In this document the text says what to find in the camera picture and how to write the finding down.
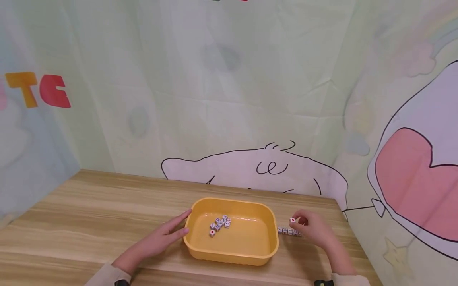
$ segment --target wooden table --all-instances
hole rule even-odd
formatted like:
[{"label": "wooden table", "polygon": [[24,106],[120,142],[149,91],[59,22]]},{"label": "wooden table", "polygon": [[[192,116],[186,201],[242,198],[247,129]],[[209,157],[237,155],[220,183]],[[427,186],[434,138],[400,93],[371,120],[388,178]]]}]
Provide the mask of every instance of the wooden table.
[{"label": "wooden table", "polygon": [[[84,285],[103,263],[203,197],[268,205],[287,227],[300,208],[321,213],[349,251],[359,274],[381,285],[332,199],[235,189],[81,170],[0,230],[2,285]],[[313,285],[330,279],[325,253],[301,237],[280,235],[264,266],[197,260],[182,241],[142,265],[133,285]]]}]

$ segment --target sleeve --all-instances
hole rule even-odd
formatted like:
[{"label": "sleeve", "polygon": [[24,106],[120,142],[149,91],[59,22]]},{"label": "sleeve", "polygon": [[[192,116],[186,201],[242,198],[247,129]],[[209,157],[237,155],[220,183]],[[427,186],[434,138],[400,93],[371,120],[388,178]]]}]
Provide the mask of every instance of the sleeve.
[{"label": "sleeve", "polygon": [[369,280],[361,275],[331,275],[335,286],[371,286]]},{"label": "sleeve", "polygon": [[129,274],[106,263],[86,283],[86,286],[114,286],[117,281],[125,280],[127,283],[130,283],[131,279],[132,277]]}]

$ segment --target tray rim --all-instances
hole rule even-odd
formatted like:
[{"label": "tray rim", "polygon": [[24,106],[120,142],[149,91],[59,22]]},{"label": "tray rim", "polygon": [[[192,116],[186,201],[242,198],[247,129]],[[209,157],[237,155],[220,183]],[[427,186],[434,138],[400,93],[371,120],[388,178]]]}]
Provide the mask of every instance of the tray rim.
[{"label": "tray rim", "polygon": [[[255,204],[255,205],[262,205],[263,207],[267,208],[269,210],[269,212],[272,214],[273,216],[273,224],[275,226],[275,230],[277,230],[277,220],[275,219],[275,214],[273,213],[273,211],[265,204],[263,203],[257,203],[257,202],[251,202],[251,201],[246,201],[246,200],[231,200],[231,199],[223,199],[223,198],[215,198],[215,197],[205,197],[205,198],[201,198],[199,200],[197,200],[191,207],[191,209],[193,210],[194,209],[194,206],[196,206],[196,204],[198,204],[200,201],[202,200],[225,200],[225,201],[233,201],[233,202],[239,202],[239,203],[248,203],[248,204]],[[186,220],[186,224],[185,224],[185,227],[188,227],[188,223],[189,223],[189,217],[188,219]],[[268,255],[248,255],[248,254],[235,254],[235,253],[230,253],[230,252],[224,252],[224,251],[213,251],[213,250],[204,250],[204,249],[200,249],[200,248],[195,248],[194,246],[192,246],[189,242],[188,242],[188,239],[187,239],[187,235],[183,238],[183,241],[185,242],[186,246],[190,249],[190,250],[193,250],[193,251],[196,251],[196,252],[200,252],[200,253],[208,253],[208,254],[220,254],[220,255],[229,255],[229,256],[237,256],[237,257],[247,257],[247,258],[256,258],[256,259],[269,259],[271,258],[275,253],[277,253],[278,251],[278,246],[279,246],[279,239],[278,239],[278,233],[276,233],[276,245],[275,245],[275,249],[269,253]]]}]

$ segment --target red letter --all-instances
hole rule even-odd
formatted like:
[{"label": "red letter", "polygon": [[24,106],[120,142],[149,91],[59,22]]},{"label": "red letter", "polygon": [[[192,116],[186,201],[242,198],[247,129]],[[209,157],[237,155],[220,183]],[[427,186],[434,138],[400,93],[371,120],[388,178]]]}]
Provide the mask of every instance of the red letter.
[{"label": "red letter", "polygon": [[70,108],[70,101],[63,90],[56,89],[57,86],[65,87],[61,76],[44,75],[40,82],[40,95],[45,103],[51,106]]},{"label": "red letter", "polygon": [[5,74],[6,82],[11,88],[20,88],[27,108],[37,107],[37,101],[33,96],[30,86],[37,84],[35,73],[31,71],[26,72],[12,72]]}]

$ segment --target yellow plastic tray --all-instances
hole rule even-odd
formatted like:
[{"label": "yellow plastic tray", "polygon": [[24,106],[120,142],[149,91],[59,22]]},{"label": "yellow plastic tray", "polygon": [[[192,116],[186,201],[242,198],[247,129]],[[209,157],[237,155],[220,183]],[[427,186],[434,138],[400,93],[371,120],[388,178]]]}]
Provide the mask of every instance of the yellow plastic tray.
[{"label": "yellow plastic tray", "polygon": [[[209,236],[210,224],[227,215],[232,222]],[[278,233],[273,212],[263,204],[203,198],[192,206],[184,241],[196,259],[264,265],[277,252]]]}]

